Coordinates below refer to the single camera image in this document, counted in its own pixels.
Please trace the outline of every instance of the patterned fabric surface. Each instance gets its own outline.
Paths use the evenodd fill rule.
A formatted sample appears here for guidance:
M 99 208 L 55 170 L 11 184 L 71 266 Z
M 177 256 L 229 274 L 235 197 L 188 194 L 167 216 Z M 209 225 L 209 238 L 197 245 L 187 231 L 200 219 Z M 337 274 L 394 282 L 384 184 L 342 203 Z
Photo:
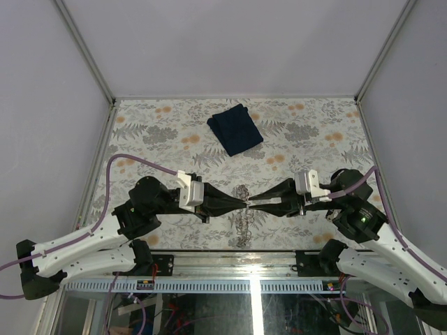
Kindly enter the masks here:
M 242 103 L 264 142 L 230 158 L 206 121 L 212 114 Z M 203 181 L 235 197 L 262 193 L 294 172 L 314 168 L 323 182 L 340 168 L 366 172 L 372 165 L 354 101 L 349 98 L 123 100 L 105 155 L 86 224 L 103 208 L 105 165 L 116 153 L 133 154 L 172 170 L 195 172 Z M 174 176 L 131 160 L 112 164 L 109 211 L 128 200 L 139 178 L 152 175 L 168 188 Z M 370 201 L 383 209 L 374 178 Z M 159 229 L 142 237 L 152 248 L 176 249 L 320 249 L 335 237 L 325 212 L 277 218 L 239 210 L 201 223 L 194 215 L 159 215 Z M 349 245 L 358 248 L 355 242 Z

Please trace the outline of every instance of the purple cable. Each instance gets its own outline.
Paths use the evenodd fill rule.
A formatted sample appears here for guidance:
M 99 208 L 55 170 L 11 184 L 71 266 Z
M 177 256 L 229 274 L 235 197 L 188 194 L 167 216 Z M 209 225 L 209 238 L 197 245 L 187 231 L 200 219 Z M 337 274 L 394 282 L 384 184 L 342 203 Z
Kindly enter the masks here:
M 342 286 L 340 287 L 340 298 L 335 298 L 335 299 L 331 299 L 331 300 L 340 300 L 340 302 L 342 303 L 344 312 L 346 313 L 346 315 L 348 316 L 348 318 L 352 321 L 353 324 L 355 324 L 357 327 L 359 327 L 361 330 L 363 330 L 366 334 L 369 334 L 369 335 L 380 335 L 379 333 L 373 333 L 373 332 L 370 332 L 368 329 L 364 328 L 360 323 L 358 323 L 358 322 L 356 321 L 356 319 L 349 313 L 349 311 L 348 311 L 348 309 L 347 309 L 347 307 L 346 307 L 345 302 L 355 302 L 356 304 L 359 304 L 359 305 L 362 305 L 362 306 L 365 306 L 365 307 L 369 308 L 371 311 L 373 311 L 373 313 L 374 313 L 375 315 L 379 316 L 379 317 L 382 319 L 383 323 L 385 324 L 385 328 L 386 328 L 386 330 L 385 330 L 385 332 L 384 332 L 382 335 L 389 335 L 389 333 L 390 333 L 390 326 L 389 326 L 388 323 L 386 322 L 386 319 L 383 317 L 383 315 L 382 315 L 381 313 L 379 313 L 373 306 L 371 306 L 371 305 L 369 305 L 369 304 L 366 304 L 366 303 L 363 302 L 363 301 L 356 300 L 356 299 L 351 299 L 351 298 L 345 298 L 345 297 L 343 296 L 343 291 L 344 291 L 344 289 L 345 289 L 345 287 L 346 287 L 346 282 L 347 282 L 348 279 L 350 279 L 351 277 L 352 277 L 352 276 L 347 276 L 347 277 L 344 279 L 344 281 L 343 281 L 343 283 L 342 283 Z
M 391 230 L 394 232 L 394 235 L 396 236 L 396 239 L 403 245 L 404 249 L 408 251 L 408 253 L 417 260 L 424 268 L 426 268 L 428 271 L 432 272 L 435 276 L 438 276 L 440 279 L 445 281 L 447 283 L 447 276 L 444 276 L 442 273 L 437 271 L 436 269 L 433 269 L 426 261 L 424 261 L 422 258 L 418 256 L 417 253 L 415 253 L 413 250 L 411 250 L 408 247 L 408 244 L 405 242 L 405 240 L 402 238 L 399 230 L 397 229 L 397 224 L 394 221 L 393 215 L 391 213 L 390 205 L 388 204 L 388 201 L 386 201 L 386 194 L 385 189 L 382 184 L 382 179 L 380 178 L 380 172 L 376 170 L 376 180 L 377 180 L 377 187 L 379 189 L 379 194 L 383 199 L 383 209 L 385 210 L 385 214 L 388 217 L 388 223 L 390 224 Z
M 172 174 L 173 176 L 175 176 L 177 173 L 174 170 L 169 170 L 163 166 L 157 165 L 155 163 L 146 161 L 145 159 L 139 158 L 137 156 L 133 156 L 133 155 L 129 155 L 129 154 L 116 154 L 113 155 L 112 157 L 110 157 L 109 161 L 107 162 L 107 168 L 105 170 L 105 202 L 104 202 L 104 208 L 103 211 L 101 212 L 101 216 L 99 217 L 98 221 L 94 224 L 93 228 L 91 229 L 92 232 L 94 232 L 96 229 L 98 229 L 98 227 L 100 226 L 100 224 L 103 222 L 105 215 L 107 214 L 107 208 L 109 205 L 109 197 L 110 197 L 110 168 L 112 167 L 112 162 L 117 159 L 117 158 L 128 158 L 131 159 L 133 161 L 137 161 L 139 163 L 148 165 L 154 169 L 160 170 L 162 172 L 166 172 L 168 174 Z M 78 243 L 79 241 L 82 241 L 83 239 L 89 237 L 90 234 L 89 233 L 85 233 L 82 236 L 79 236 L 78 238 L 72 240 L 72 241 L 68 241 L 66 243 L 61 244 L 60 246 L 55 246 L 53 248 L 50 248 L 48 250 L 45 251 L 45 254 L 48 253 L 53 253 L 55 251 L 58 251 L 62 248 L 65 248 L 67 246 L 72 246 L 75 243 Z M 25 258 L 20 258 L 19 260 L 14 260 L 12 262 L 6 263 L 2 266 L 0 266 L 0 271 L 3 271 L 4 269 L 7 269 L 9 267 L 12 267 L 13 265 L 17 265 L 23 262 L 26 262 L 28 260 L 33 260 L 34 258 L 37 257 L 41 257 L 43 256 L 41 253 L 37 253 L 35 255 L 31 255 Z M 21 299 L 24 298 L 24 295 L 0 295 L 0 299 L 3 300 L 15 300 L 15 299 Z
M 424 261 L 421 257 L 418 256 L 417 253 L 415 253 L 413 250 L 411 250 L 408 246 L 408 244 L 405 242 L 405 240 L 402 238 L 399 230 L 397 229 L 396 222 L 394 221 L 390 205 L 388 204 L 388 201 L 386 200 L 386 193 L 385 189 L 383 187 L 382 179 L 380 177 L 380 172 L 377 166 L 372 166 L 368 172 L 366 172 L 365 176 L 363 176 L 362 179 L 360 179 L 358 182 L 356 182 L 354 185 L 348 187 L 346 190 L 334 192 L 328 195 L 328 198 L 330 199 L 336 199 L 340 197 L 344 197 L 347 193 L 350 193 L 354 191 L 357 187 L 362 185 L 364 182 L 367 181 L 369 176 L 372 173 L 375 173 L 376 180 L 377 180 L 377 188 L 379 189 L 379 194 L 381 198 L 383 199 L 383 209 L 385 210 L 385 214 L 388 217 L 388 223 L 391 227 L 391 230 L 394 232 L 394 235 L 396 236 L 396 239 L 401 243 L 401 245 L 404 247 L 406 251 L 416 260 L 418 261 L 424 268 L 426 268 L 428 271 L 432 272 L 435 276 L 438 276 L 440 279 L 445 281 L 447 283 L 447 276 L 444 276 L 442 273 L 437 271 L 436 269 L 433 269 L 426 261 Z
M 369 176 L 371 176 L 371 174 L 377 171 L 377 166 L 373 165 L 368 172 L 365 173 L 365 176 L 363 176 L 359 181 L 357 181 L 354 185 L 349 186 L 347 189 L 345 190 L 341 190 L 341 191 L 337 191 L 334 193 L 331 193 L 328 195 L 329 199 L 337 199 L 337 198 L 341 198 L 344 197 L 346 194 L 354 191 L 355 189 L 357 189 L 360 185 L 362 185 L 363 183 L 365 183 L 367 181 L 367 179 L 369 178 Z
M 93 228 L 91 229 L 91 232 L 94 232 L 96 229 L 98 229 L 99 225 L 103 222 L 105 215 L 107 214 L 107 208 L 109 205 L 109 197 L 110 197 L 110 168 L 112 167 L 112 163 L 115 159 L 117 158 L 128 158 L 131 159 L 133 161 L 137 161 L 139 163 L 148 165 L 154 169 L 160 170 L 162 172 L 166 172 L 168 174 L 172 174 L 172 175 L 176 175 L 176 171 L 173 170 L 169 170 L 165 167 L 162 167 L 160 165 L 157 165 L 155 163 L 146 161 L 145 159 L 139 158 L 137 156 L 132 156 L 132 155 L 128 155 L 128 154 L 116 154 L 113 155 L 112 157 L 110 157 L 109 161 L 107 162 L 107 168 L 105 169 L 105 203 L 104 203 L 104 208 L 103 211 L 101 212 L 101 215 L 99 216 L 98 221 L 95 223 L 95 225 L 93 226 Z M 86 237 L 90 236 L 89 233 L 85 233 L 82 236 L 78 237 L 77 239 L 74 239 L 73 241 L 69 241 L 66 243 L 61 244 L 60 246 L 55 246 L 54 248 L 50 248 L 48 250 L 46 250 L 46 253 L 52 253 L 53 251 L 58 251 L 62 248 L 65 248 L 66 246 L 71 246 L 74 243 L 77 243 L 79 241 L 82 241 L 83 239 L 85 239 Z

